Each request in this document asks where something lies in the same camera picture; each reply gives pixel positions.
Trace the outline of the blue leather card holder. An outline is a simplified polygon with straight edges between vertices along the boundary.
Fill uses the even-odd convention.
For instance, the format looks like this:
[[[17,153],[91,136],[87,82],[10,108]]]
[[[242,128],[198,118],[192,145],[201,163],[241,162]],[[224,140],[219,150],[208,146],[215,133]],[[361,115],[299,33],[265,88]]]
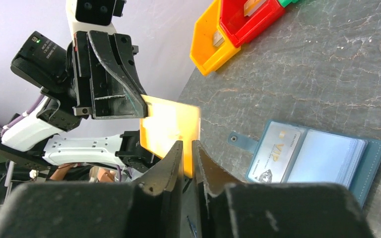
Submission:
[[[228,143],[252,153],[254,158],[271,122],[289,124],[305,130],[299,142],[299,149],[295,152],[294,164],[285,182],[337,183],[348,188],[361,207],[365,205],[381,164],[381,140],[348,136],[269,120],[259,141],[232,132]]]

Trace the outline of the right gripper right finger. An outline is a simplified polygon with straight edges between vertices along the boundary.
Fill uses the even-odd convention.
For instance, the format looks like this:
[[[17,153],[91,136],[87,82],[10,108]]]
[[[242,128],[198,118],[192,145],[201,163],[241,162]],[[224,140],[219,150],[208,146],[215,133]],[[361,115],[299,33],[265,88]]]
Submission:
[[[245,183],[192,142],[199,238],[371,238],[357,200],[334,183]]]

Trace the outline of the gold credit card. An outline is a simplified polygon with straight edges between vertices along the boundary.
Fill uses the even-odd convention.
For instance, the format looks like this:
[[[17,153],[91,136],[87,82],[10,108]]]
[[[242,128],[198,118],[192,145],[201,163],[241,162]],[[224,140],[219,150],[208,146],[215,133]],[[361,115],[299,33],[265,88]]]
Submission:
[[[142,95],[148,115],[140,119],[140,144],[163,159],[176,141],[183,142],[184,175],[193,177],[192,142],[200,139],[200,107]]]

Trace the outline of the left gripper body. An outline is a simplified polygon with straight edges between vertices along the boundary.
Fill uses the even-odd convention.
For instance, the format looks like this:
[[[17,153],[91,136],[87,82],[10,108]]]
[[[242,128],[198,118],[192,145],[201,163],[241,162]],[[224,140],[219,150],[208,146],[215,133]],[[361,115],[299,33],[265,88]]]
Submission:
[[[67,61],[72,65],[72,89],[76,94],[76,106],[73,108],[73,113],[79,117],[92,117],[91,71],[87,34],[88,32],[84,31],[75,33],[71,49],[71,59]]]

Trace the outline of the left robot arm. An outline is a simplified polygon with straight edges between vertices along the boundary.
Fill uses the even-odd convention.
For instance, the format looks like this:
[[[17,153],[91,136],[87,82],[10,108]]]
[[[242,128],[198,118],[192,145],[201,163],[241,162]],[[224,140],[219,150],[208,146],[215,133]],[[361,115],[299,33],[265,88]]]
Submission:
[[[66,49],[33,32],[11,62],[11,71],[40,88],[34,106],[3,127],[0,153],[34,170],[84,163],[146,172],[160,157],[140,143],[139,131],[99,138],[67,138],[82,120],[142,119],[145,91],[129,35],[78,31]]]

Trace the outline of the white VIP credit card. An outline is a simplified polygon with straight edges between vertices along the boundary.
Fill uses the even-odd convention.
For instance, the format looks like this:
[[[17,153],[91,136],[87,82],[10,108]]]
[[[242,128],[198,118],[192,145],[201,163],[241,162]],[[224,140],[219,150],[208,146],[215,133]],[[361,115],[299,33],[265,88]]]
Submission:
[[[271,122],[254,154],[247,180],[259,183],[285,182],[304,134],[305,130],[300,127]]]

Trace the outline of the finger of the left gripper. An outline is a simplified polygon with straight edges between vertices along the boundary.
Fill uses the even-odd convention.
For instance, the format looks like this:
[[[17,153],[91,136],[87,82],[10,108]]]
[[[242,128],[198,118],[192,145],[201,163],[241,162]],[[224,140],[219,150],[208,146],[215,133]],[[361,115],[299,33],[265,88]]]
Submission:
[[[93,119],[133,119],[148,115],[129,35],[90,31],[90,90]]]

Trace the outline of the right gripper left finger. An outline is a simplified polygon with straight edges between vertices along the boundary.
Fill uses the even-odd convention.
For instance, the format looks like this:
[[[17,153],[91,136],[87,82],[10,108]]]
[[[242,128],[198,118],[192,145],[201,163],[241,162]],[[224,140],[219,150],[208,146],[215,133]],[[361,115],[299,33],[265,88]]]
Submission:
[[[177,238],[183,143],[132,182],[18,186],[0,209],[0,238]]]

